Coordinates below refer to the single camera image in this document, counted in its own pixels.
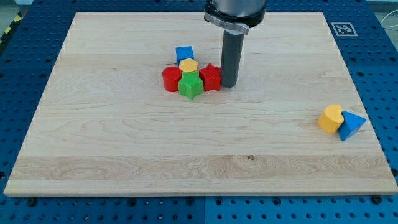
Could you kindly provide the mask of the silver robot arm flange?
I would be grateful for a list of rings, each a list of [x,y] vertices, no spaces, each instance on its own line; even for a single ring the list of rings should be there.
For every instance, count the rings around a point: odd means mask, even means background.
[[[267,0],[211,0],[205,4],[204,20],[233,35],[248,35],[265,16]]]

